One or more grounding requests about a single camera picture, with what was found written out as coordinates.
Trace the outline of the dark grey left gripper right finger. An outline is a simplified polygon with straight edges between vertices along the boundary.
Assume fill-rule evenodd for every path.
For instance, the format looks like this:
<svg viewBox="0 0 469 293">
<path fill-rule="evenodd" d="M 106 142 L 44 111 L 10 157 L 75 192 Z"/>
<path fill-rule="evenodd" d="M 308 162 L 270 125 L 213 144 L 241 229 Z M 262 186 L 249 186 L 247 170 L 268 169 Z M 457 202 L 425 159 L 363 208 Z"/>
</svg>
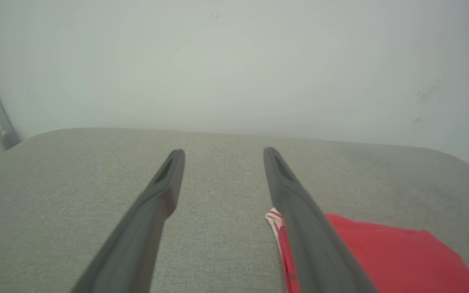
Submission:
<svg viewBox="0 0 469 293">
<path fill-rule="evenodd" d="M 285 219 L 303 293 L 376 293 L 371 279 L 281 154 L 263 151 L 272 204 Z"/>
</svg>

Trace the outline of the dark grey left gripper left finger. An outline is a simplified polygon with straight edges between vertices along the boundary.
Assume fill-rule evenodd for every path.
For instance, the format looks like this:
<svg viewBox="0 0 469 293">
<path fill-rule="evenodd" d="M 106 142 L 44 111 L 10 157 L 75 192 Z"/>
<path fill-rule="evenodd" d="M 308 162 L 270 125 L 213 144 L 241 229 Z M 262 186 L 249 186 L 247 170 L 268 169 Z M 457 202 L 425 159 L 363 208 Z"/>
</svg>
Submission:
<svg viewBox="0 0 469 293">
<path fill-rule="evenodd" d="M 73 293 L 148 293 L 165 221 L 176 210 L 184 150 L 170 152 L 99 249 Z"/>
</svg>

